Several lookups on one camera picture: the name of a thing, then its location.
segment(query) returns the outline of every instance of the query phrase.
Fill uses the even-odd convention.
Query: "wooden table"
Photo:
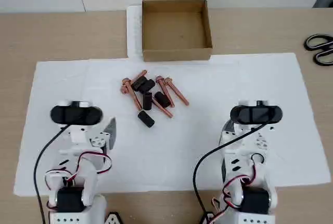
[[[213,9],[210,18],[214,54],[296,53],[332,172],[333,67],[313,64],[313,53],[302,43],[314,33],[333,34],[333,9]],[[2,14],[0,56],[1,223],[41,223],[36,198],[12,193],[35,64],[125,57],[125,12]],[[214,193],[202,193],[206,204]],[[279,224],[333,222],[332,184],[281,188],[278,197]],[[201,217],[193,192],[107,198],[109,209],[119,211],[124,223],[198,223]]]

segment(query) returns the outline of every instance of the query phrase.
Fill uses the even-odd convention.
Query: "white paper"
[[[153,106],[156,121],[147,128],[137,117],[121,80],[142,69],[148,78],[170,76],[190,101],[186,107],[172,92],[169,119]],[[270,144],[268,167],[276,186],[330,182],[330,172],[314,122],[297,59],[292,53],[212,56],[210,61],[144,63],[122,60],[49,61],[38,63],[24,128],[14,192],[34,195],[32,171],[47,141],[59,131],[49,118],[62,99],[89,100],[117,119],[117,140],[110,156],[113,168],[99,178],[101,192],[192,190],[198,159],[217,146],[230,110],[240,100],[269,100],[283,110],[275,131],[263,130]],[[38,184],[47,193],[44,172],[60,147],[59,138],[43,156]],[[221,155],[208,158],[197,175],[198,188],[221,189]]]

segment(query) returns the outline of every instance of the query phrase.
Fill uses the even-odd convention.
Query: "cardboard box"
[[[208,60],[212,39],[206,0],[143,0],[144,61]]]

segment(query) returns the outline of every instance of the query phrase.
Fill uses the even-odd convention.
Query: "copper screw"
[[[122,85],[121,88],[120,88],[120,91],[121,93],[123,94],[128,94],[129,93],[129,90],[127,89],[126,86]],[[156,100],[155,98],[153,97],[152,98],[152,102],[163,112],[165,113],[167,116],[169,116],[170,118],[173,117],[173,115],[165,108],[163,108]]]
[[[175,104],[173,103],[173,100],[168,92],[167,87],[164,84],[164,78],[162,76],[157,76],[156,77],[156,82],[160,85],[163,93],[167,96],[167,98],[169,99],[170,103],[171,103],[171,107],[174,108]]]
[[[130,79],[126,77],[126,78],[123,79],[122,82],[123,82],[123,85],[127,88],[128,92],[130,93],[130,95],[131,95],[131,97],[132,97],[132,99],[133,99],[133,101],[135,103],[135,106],[137,107],[137,109],[139,111],[141,111],[142,110],[142,106],[141,106],[138,98],[136,97],[135,92],[133,91],[133,89],[131,87],[131,81],[130,81]]]
[[[169,77],[165,78],[164,82],[165,82],[166,85],[168,85],[175,92],[175,94],[183,101],[183,103],[186,106],[189,105],[188,100],[185,98],[185,96],[183,96],[183,94],[172,83],[172,79],[171,78],[169,78]]]
[[[170,113],[170,111],[168,111],[167,109],[163,108],[161,106],[161,104],[159,104],[154,97],[152,97],[152,102],[163,112],[165,113],[167,116],[169,116],[170,118],[173,117],[173,115]]]
[[[128,94],[129,90],[126,88],[125,85],[122,85],[122,86],[120,87],[120,92],[121,92],[122,94]]]
[[[137,80],[139,79],[140,77],[143,77],[147,74],[147,70],[144,69],[143,71],[140,72],[140,74],[138,74],[134,79],[131,80],[131,85]]]

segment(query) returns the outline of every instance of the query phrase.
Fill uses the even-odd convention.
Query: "black rubber cylinder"
[[[143,95],[143,108],[144,110],[151,110],[151,104],[152,104],[152,93],[146,92]]]
[[[151,128],[155,124],[155,121],[143,110],[140,111],[137,116],[149,128]]]
[[[139,87],[139,91],[144,94],[151,90],[155,86],[155,82],[152,79],[147,80],[144,84]]]
[[[171,105],[171,102],[169,100],[169,98],[164,95],[162,92],[156,92],[156,94],[154,95],[156,101],[161,104],[161,106],[163,108],[169,107]]]
[[[132,84],[132,89],[134,91],[138,91],[139,90],[139,87],[144,84],[145,82],[147,81],[147,78],[142,76],[142,77],[139,77],[135,82],[133,82]]]

